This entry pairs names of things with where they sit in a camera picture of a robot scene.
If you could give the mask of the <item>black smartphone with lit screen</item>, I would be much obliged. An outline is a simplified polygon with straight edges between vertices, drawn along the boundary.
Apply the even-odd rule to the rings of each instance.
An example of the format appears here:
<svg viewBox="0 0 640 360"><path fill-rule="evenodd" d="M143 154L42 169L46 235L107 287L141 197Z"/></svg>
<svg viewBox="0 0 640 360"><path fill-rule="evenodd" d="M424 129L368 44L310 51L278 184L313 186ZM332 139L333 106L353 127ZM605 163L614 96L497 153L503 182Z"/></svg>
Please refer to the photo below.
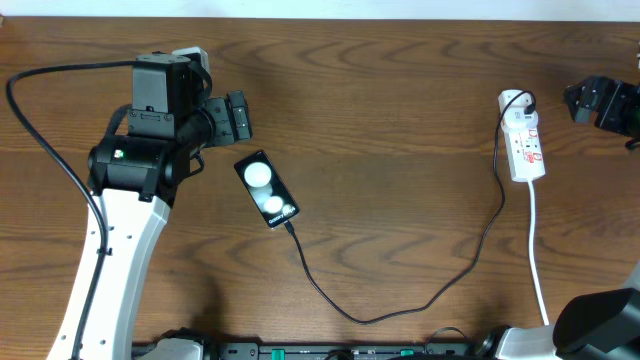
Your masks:
<svg viewBox="0 0 640 360"><path fill-rule="evenodd" d="M236 162L234 169L270 229L299 214L299 205L263 150Z"/></svg>

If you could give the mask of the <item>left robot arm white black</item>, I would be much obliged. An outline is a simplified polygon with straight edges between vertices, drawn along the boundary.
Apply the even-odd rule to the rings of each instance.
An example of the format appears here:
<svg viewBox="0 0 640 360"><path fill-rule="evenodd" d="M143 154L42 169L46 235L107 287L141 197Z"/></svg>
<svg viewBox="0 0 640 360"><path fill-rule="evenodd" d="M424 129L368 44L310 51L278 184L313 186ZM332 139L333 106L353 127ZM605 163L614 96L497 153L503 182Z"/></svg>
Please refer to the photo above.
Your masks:
<svg viewBox="0 0 640 360"><path fill-rule="evenodd" d="M213 97L199 47L140 55L132 103L89 155L85 245L51 359L129 359L151 255L204 148L251 138L244 94Z"/></svg>

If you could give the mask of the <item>white USB charger adapter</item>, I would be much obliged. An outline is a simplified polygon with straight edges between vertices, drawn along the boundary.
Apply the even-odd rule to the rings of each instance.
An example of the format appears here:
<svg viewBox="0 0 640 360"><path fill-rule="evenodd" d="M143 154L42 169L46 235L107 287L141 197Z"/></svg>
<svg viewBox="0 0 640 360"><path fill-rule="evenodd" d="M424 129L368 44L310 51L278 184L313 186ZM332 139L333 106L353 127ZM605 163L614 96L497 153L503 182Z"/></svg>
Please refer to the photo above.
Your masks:
<svg viewBox="0 0 640 360"><path fill-rule="evenodd" d="M538 113L534 107L533 97L524 94L518 97L505 115L505 125L510 129L533 129L538 125Z"/></svg>

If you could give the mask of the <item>white power strip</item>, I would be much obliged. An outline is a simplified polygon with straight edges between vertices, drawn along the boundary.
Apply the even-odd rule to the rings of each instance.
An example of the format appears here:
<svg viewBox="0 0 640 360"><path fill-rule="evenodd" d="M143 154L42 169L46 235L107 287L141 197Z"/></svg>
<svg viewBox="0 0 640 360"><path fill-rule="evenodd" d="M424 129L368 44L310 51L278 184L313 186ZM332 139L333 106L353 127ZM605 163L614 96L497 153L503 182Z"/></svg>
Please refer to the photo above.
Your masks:
<svg viewBox="0 0 640 360"><path fill-rule="evenodd" d="M500 130L504 134L511 179L514 182L526 183L539 179L545 175L545 165L537 126L533 129L510 129L505 125L505 115L509 106L521 95L530 94L536 103L534 95L527 91L509 89L504 90L498 97L500 109Z"/></svg>

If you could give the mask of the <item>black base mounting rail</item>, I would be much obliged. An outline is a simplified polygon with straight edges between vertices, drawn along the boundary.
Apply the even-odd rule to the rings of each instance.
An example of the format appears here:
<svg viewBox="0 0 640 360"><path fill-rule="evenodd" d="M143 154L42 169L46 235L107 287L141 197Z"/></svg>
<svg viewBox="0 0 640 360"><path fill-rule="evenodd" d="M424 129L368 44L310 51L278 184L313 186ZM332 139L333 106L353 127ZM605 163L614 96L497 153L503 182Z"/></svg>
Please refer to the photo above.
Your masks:
<svg viewBox="0 0 640 360"><path fill-rule="evenodd" d="M323 359L476 359L474 346L465 342L435 342L427 345L292 345L257 343L214 344L204 359L215 360L323 360Z"/></svg>

